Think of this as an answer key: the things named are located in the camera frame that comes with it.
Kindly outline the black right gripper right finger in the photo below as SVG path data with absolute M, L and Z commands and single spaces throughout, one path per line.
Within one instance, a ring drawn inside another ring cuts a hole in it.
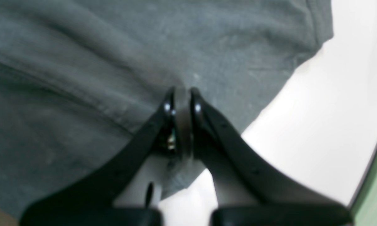
M 194 153 L 210 171 L 218 208 L 210 226 L 352 226 L 342 204 L 260 157 L 231 123 L 191 89 Z

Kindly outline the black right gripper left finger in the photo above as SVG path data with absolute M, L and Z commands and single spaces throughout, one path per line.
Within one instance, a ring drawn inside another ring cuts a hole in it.
M 164 184 L 193 158 L 191 94 L 167 92 L 130 142 L 95 172 L 30 205 L 22 226 L 162 226 Z

